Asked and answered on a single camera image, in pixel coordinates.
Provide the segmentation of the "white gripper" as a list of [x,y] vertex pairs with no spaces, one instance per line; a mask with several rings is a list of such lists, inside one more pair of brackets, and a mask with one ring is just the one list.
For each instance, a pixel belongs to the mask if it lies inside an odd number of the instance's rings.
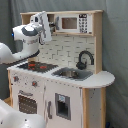
[[47,13],[45,11],[32,15],[30,22],[35,26],[39,33],[39,43],[41,45],[52,39]]

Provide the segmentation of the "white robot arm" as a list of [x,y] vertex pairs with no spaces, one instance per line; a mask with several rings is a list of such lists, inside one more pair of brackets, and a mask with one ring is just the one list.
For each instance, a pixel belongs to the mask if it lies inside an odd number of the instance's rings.
[[[7,45],[0,42],[0,64],[12,64],[37,56],[39,44],[51,40],[47,13],[42,11],[32,15],[29,24],[14,27],[12,37],[23,43],[23,49],[12,53]],[[0,128],[46,128],[46,123],[42,116],[14,110],[0,99]]]

